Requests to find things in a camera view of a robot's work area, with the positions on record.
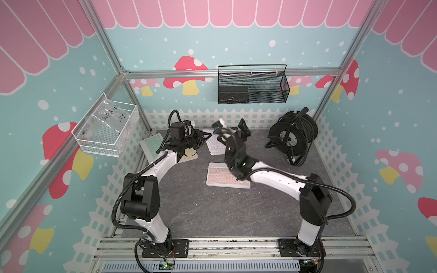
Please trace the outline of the white key keyboard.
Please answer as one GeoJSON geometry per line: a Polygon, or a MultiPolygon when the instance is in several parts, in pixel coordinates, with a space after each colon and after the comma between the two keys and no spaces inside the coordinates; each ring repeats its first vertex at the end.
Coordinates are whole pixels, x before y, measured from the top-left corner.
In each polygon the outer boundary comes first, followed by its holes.
{"type": "Polygon", "coordinates": [[[225,145],[217,140],[217,135],[212,136],[206,141],[209,153],[212,156],[224,155],[225,145]]]}

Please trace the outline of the yellow key keyboard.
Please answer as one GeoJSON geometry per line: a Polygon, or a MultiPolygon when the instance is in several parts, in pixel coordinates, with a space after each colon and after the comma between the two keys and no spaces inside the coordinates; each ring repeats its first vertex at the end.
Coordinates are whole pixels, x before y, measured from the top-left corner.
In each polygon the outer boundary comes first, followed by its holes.
{"type": "Polygon", "coordinates": [[[197,154],[193,154],[193,155],[190,155],[190,156],[183,155],[181,160],[179,161],[179,163],[184,163],[184,162],[187,162],[187,161],[190,161],[190,160],[195,160],[197,158],[198,158],[197,154]]]}

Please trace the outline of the green key keyboard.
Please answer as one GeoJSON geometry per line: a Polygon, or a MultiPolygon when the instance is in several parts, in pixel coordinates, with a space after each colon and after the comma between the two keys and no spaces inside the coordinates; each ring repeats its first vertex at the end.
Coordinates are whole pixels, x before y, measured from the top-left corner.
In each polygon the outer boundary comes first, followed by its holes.
{"type": "Polygon", "coordinates": [[[140,141],[140,147],[142,148],[143,153],[149,163],[153,162],[159,157],[157,150],[160,148],[162,142],[163,137],[160,133],[151,135],[150,137],[140,141]]]}

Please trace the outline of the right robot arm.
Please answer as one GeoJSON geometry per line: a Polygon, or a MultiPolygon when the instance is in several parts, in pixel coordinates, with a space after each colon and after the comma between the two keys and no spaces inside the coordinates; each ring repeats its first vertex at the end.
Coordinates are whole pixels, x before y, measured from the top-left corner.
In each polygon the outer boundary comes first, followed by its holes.
{"type": "Polygon", "coordinates": [[[300,256],[308,257],[315,249],[315,243],[320,240],[320,235],[329,221],[345,218],[355,212],[355,199],[340,188],[324,184],[320,176],[291,174],[250,157],[246,153],[245,141],[251,136],[251,131],[244,119],[241,119],[236,127],[227,127],[220,119],[212,128],[217,140],[225,145],[225,164],[237,180],[267,185],[299,201],[302,222],[294,247],[300,256]],[[331,191],[349,200],[351,207],[346,212],[327,214],[332,204],[331,191]]]}

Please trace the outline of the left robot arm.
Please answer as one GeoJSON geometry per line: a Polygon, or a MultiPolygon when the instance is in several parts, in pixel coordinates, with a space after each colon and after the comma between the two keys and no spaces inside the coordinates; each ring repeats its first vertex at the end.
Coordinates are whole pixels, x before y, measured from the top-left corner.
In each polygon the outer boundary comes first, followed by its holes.
{"type": "Polygon", "coordinates": [[[197,151],[211,136],[196,129],[190,121],[174,122],[168,126],[157,150],[157,159],[140,172],[125,176],[123,189],[113,205],[111,221],[118,229],[140,230],[147,235],[138,241],[137,247],[148,248],[161,257],[172,252],[171,231],[159,215],[159,182],[186,156],[187,149],[197,151]]]}

